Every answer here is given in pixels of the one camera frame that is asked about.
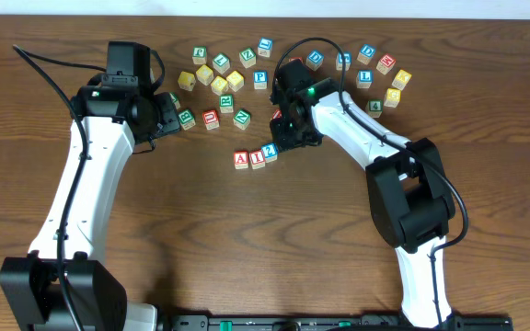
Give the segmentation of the blue 2 block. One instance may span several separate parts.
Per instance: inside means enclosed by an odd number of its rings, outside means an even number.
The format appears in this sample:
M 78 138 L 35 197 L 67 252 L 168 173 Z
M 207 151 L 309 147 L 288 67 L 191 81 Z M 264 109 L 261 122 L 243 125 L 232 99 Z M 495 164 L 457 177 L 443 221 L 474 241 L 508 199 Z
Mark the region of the blue 2 block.
M 278 158 L 278 149 L 275 143 L 267 143 L 262 145 L 261 151 L 266 163 L 276 161 Z

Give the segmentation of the red I block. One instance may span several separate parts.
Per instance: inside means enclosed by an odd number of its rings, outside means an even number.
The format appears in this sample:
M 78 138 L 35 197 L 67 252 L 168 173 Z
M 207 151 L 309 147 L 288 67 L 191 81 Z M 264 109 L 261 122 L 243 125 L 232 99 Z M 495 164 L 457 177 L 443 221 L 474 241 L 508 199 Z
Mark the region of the red I block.
M 250 152 L 248 157 L 252 169 L 259 169 L 266 165 L 265 156 L 261 150 Z

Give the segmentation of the red A block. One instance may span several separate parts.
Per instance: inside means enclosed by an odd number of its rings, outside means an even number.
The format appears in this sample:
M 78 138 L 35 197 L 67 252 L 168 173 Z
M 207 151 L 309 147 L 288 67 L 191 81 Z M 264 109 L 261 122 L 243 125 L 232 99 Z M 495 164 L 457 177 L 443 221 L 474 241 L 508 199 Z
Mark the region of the red A block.
M 247 169 L 249 167 L 247 151 L 234 152 L 234 166 L 236 170 Z

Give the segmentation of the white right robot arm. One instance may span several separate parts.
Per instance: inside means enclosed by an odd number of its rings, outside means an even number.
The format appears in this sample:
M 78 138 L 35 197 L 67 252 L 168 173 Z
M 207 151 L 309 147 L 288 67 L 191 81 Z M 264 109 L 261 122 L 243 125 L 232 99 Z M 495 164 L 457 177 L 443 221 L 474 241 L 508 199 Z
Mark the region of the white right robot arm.
M 452 309 L 436 248 L 445 243 L 455 211 L 436 146 L 386 129 L 337 82 L 316 81 L 300 61 L 276 69 L 271 102 L 282 113 L 270 124 L 279 151 L 319 146 L 329 137 L 364 169 L 374 226 L 397 254 L 401 312 L 416 327 L 442 325 Z

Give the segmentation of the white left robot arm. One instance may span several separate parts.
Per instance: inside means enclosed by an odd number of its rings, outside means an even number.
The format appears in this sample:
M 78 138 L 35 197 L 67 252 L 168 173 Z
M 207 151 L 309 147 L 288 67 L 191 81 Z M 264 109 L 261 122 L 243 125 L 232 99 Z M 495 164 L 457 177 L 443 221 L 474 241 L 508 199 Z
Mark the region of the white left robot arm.
M 15 52 L 58 94 L 72 119 L 70 148 L 52 206 L 25 257 L 7 257 L 0 286 L 22 330 L 165 330 L 149 303 L 129 302 L 105 268 L 109 216 L 121 173 L 135 147 L 179 132 L 169 93 L 159 92 L 151 62 L 157 51 L 112 41 L 107 63 L 76 95 L 38 66 L 40 56 Z

